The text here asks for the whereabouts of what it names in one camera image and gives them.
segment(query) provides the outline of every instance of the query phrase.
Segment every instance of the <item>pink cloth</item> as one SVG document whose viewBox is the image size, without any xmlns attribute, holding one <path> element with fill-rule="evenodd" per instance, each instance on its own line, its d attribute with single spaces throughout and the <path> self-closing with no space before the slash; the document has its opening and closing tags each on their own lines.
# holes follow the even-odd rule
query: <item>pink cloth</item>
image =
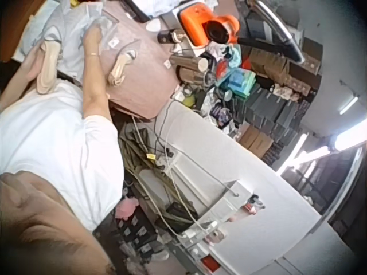
<svg viewBox="0 0 367 275">
<path fill-rule="evenodd" d="M 123 199 L 116 205 L 115 218 L 126 221 L 130 216 L 133 215 L 138 205 L 139 201 L 136 198 Z"/>
</svg>

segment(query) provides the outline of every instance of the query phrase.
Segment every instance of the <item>hair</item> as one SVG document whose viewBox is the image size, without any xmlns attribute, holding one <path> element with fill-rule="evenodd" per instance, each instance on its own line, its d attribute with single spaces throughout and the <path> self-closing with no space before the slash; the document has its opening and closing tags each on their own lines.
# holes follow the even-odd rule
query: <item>hair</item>
<svg viewBox="0 0 367 275">
<path fill-rule="evenodd" d="M 48 239 L 0 247 L 0 270 L 4 275 L 114 275 L 113 265 L 98 265 L 95 254 L 83 244 Z"/>
</svg>

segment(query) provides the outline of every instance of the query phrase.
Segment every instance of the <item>hand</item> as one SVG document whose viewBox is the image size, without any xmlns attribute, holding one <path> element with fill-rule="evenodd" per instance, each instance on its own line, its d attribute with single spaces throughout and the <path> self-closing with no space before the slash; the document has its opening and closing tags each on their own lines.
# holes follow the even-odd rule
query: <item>hand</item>
<svg viewBox="0 0 367 275">
<path fill-rule="evenodd" d="M 37 44 L 29 51 L 24 58 L 20 67 L 21 72 L 28 82 L 34 80 L 40 73 L 45 59 L 45 52 L 41 49 L 43 41 L 38 41 Z"/>
<path fill-rule="evenodd" d="M 99 43 L 102 39 L 102 31 L 98 24 L 92 24 L 85 32 L 83 46 L 85 54 L 99 54 Z"/>
</svg>

